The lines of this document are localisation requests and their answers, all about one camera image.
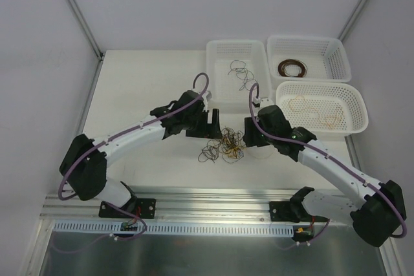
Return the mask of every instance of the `white table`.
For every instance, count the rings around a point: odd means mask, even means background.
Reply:
[[[90,138],[113,133],[141,120],[150,110],[177,100],[198,72],[205,71],[205,51],[110,50],[105,55],[84,132]],[[221,127],[243,130],[247,114],[221,111]],[[210,189],[299,189],[335,187],[307,167],[275,151],[266,159],[245,152],[235,164],[218,159],[200,163],[207,140],[184,133],[144,146],[125,156],[108,175],[131,186]],[[345,140],[325,142],[350,162]]]

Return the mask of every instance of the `gray floor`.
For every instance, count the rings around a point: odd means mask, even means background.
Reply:
[[[79,249],[97,237],[54,233],[59,249]],[[147,275],[386,275],[379,250],[354,231],[329,227],[310,246],[280,250],[290,239],[143,235],[132,242],[103,239],[75,255],[49,249],[42,276]]]

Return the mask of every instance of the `white plastic basket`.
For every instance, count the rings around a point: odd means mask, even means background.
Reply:
[[[246,68],[260,85],[260,94],[271,97],[272,86],[267,65],[265,46],[257,40],[215,40],[207,44],[206,72],[210,77],[210,90],[213,98],[209,106],[224,109],[226,112],[248,112],[248,89],[240,90],[243,80],[230,71],[232,61],[246,63]]]
[[[318,134],[348,136],[368,126],[361,94],[344,83],[286,81],[276,90],[276,104],[291,126]]]
[[[285,80],[349,82],[351,68],[347,54],[338,39],[329,37],[270,36],[267,40],[270,74],[275,86]],[[296,59],[307,69],[302,78],[283,77],[279,64],[286,59]],[[286,67],[287,74],[297,76],[299,67]]]

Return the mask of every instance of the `pile of tangled wires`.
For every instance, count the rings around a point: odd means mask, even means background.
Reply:
[[[246,145],[243,141],[243,132],[235,132],[229,127],[225,127],[221,134],[221,139],[211,139],[208,141],[206,147],[202,148],[199,155],[199,162],[206,162],[208,160],[216,161],[220,154],[227,163],[235,163],[243,156],[243,149]]]
[[[243,81],[239,90],[250,90],[257,81],[254,78],[253,72],[246,68],[244,61],[234,60],[230,63],[230,71],[227,75],[235,72],[235,76]]]

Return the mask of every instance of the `gray wall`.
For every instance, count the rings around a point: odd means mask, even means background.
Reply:
[[[356,135],[365,170],[402,186],[407,238],[398,240],[408,275],[414,275],[414,0],[372,0],[345,48],[352,83],[361,91],[369,127]]]
[[[0,274],[16,275],[96,58],[65,0],[0,0]]]
[[[212,39],[336,37],[358,0],[77,0],[104,49],[205,49]]]

